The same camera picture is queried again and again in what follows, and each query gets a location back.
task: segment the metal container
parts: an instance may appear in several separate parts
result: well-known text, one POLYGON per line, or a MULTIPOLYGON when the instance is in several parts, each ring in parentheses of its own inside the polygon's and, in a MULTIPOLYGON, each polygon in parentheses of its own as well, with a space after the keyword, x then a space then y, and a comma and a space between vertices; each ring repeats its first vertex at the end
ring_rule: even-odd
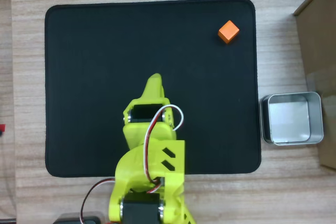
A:
POLYGON ((316 92, 267 95, 260 101, 263 139, 270 144, 316 144, 323 139, 321 98, 316 92))

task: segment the cable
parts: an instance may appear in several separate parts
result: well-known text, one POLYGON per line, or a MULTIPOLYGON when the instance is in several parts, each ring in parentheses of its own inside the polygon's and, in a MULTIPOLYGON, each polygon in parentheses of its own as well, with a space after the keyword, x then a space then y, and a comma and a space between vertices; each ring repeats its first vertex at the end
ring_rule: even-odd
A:
POLYGON ((153 183, 153 184, 158 184, 159 183, 159 180, 158 179, 152 179, 150 174, 149 174, 149 171, 148 171, 148 147, 149 147, 149 137, 152 133, 152 130, 154 128, 154 126, 156 125, 156 122, 161 114, 161 112, 166 109, 166 108, 174 108, 174 109, 177 109, 178 112, 180 113, 181 115, 181 120, 180 120, 180 123, 173 129, 173 131, 176 131, 178 128, 181 127, 183 121, 184 121, 184 115, 183 115, 183 112, 182 110, 176 106, 176 105, 173 105, 173 104, 168 104, 168 105, 165 105, 165 106, 162 106, 155 114, 155 116, 153 117, 152 121, 150 122, 149 126, 148 126, 148 129, 146 131, 146 134, 145 134, 145 139, 144 139, 144 142, 143 142, 143 170, 144 170, 144 173, 147 177, 147 179, 153 183))
MULTIPOLYGON (((183 115, 183 112, 182 110, 176 106, 176 105, 173 105, 173 104, 168 104, 168 105, 165 105, 165 106, 162 106, 155 114, 155 116, 153 117, 152 121, 150 122, 149 126, 148 126, 148 129, 146 131, 146 134, 145 134, 145 139, 144 139, 144 143, 143 143, 143 167, 144 167, 144 172, 145 172, 145 175, 146 177, 148 178, 148 180, 155 184, 155 186, 146 191, 147 194, 152 194, 154 192, 156 192, 161 186, 161 182, 159 179, 155 179, 155 180, 152 180, 151 177, 150 177, 150 174, 149 174, 149 171, 148 171, 148 146, 149 146, 149 137, 152 133, 152 130, 154 128, 154 126, 156 125, 156 122, 160 116, 160 113, 166 109, 166 108, 174 108, 174 109, 177 109, 178 112, 180 113, 181 115, 181 120, 179 122, 179 124, 173 129, 173 131, 176 131, 178 128, 181 127, 183 121, 184 121, 184 115, 183 115)), ((84 200, 83 200, 83 203, 82 203, 82 206, 80 208, 80 213, 79 213, 79 220, 80 220, 80 223, 81 224, 85 224, 84 223, 84 218, 83 218, 83 209, 84 209, 84 204, 89 196, 89 194, 92 192, 93 189, 95 189, 96 187, 102 185, 102 184, 105 184, 105 183, 114 183, 115 182, 115 178, 106 178, 106 179, 103 179, 97 183, 95 183, 91 188, 90 190, 88 191, 88 193, 86 194, 84 200)))
POLYGON ((93 189, 95 189, 97 186, 100 186, 100 185, 105 184, 105 183, 112 183, 112 182, 113 182, 113 183, 115 182, 115 179, 114 179, 114 178, 106 178, 106 179, 103 179, 103 180, 101 180, 101 181, 95 183, 95 184, 91 187, 91 189, 88 191, 88 193, 86 194, 86 196, 85 196, 85 198, 84 198, 84 200, 83 200, 82 207, 80 208, 79 220, 80 220, 80 223, 81 223, 81 224, 85 224, 85 223, 84 223, 84 218, 83 218, 83 209, 84 209, 85 201, 86 201, 86 199, 88 198, 88 196, 89 196, 89 194, 91 193, 91 191, 92 191, 93 189))

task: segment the wooden table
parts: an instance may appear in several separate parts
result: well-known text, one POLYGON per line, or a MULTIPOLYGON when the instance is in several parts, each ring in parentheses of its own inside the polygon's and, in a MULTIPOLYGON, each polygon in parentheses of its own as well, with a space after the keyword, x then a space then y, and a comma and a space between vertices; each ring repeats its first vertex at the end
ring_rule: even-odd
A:
POLYGON ((0 0, 0 219, 15 218, 14 107, 11 0, 0 0))
MULTIPOLYGON (((78 214, 100 178, 56 178, 45 168, 44 18, 57 4, 163 0, 12 0, 15 161, 18 223, 52 223, 78 214)), ((259 97, 305 91, 293 11, 303 0, 251 0, 256 7, 259 97)), ((335 223, 336 177, 319 167, 315 146, 262 141, 252 174, 187 176, 185 195, 197 223, 335 223)), ((112 186, 92 193, 85 212, 105 217, 112 186)))

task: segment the black mouse pad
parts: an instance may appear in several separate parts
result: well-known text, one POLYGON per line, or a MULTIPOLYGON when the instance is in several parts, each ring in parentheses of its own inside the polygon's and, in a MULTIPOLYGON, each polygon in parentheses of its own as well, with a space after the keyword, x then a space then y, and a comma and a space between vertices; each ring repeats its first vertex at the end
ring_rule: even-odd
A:
POLYGON ((114 176, 128 151, 122 112, 154 73, 185 114, 177 139, 186 141, 187 174, 250 173, 260 164, 249 0, 54 6, 45 63, 46 167, 54 176, 114 176), (228 20, 240 32, 227 45, 217 33, 228 20))

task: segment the robotic arm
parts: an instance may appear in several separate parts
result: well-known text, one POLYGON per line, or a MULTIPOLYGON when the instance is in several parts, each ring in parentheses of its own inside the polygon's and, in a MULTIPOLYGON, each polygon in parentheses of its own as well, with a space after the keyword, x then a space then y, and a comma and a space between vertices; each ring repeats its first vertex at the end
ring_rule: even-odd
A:
POLYGON ((147 81, 141 97, 132 100, 123 112, 123 133, 130 150, 115 170, 109 205, 112 223, 196 224, 184 203, 184 140, 176 140, 172 108, 162 110, 148 139, 147 155, 144 152, 152 118, 169 104, 161 76, 156 73, 147 81))

